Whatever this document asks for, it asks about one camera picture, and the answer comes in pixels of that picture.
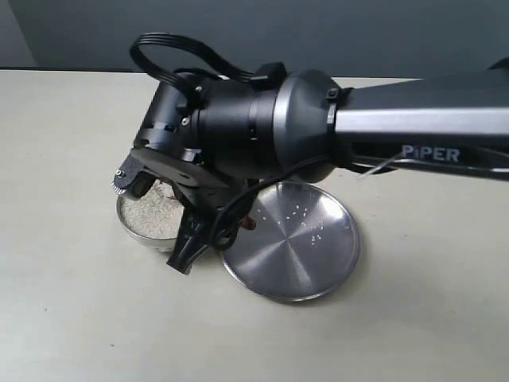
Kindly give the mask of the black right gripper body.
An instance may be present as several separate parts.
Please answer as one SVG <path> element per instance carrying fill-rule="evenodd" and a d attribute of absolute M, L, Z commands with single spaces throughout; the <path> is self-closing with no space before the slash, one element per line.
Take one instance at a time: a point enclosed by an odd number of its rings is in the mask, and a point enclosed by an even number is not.
<path fill-rule="evenodd" d="M 171 185 L 184 207 L 216 211 L 255 183 L 255 86 L 197 68 L 175 74 L 194 99 L 159 84 L 132 155 L 140 173 Z"/>

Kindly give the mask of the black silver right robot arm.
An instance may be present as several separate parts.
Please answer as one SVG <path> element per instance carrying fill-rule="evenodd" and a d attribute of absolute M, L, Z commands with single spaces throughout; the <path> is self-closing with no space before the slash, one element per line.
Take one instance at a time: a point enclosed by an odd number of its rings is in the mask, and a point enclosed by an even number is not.
<path fill-rule="evenodd" d="M 247 81 L 187 69 L 192 103 L 160 84 L 123 163 L 120 193 L 155 181 L 185 208 L 169 265 L 187 272 L 206 249 L 229 248 L 263 189 L 333 169 L 418 170 L 508 178 L 508 63 L 482 72 L 342 88 L 317 70 L 262 66 Z"/>

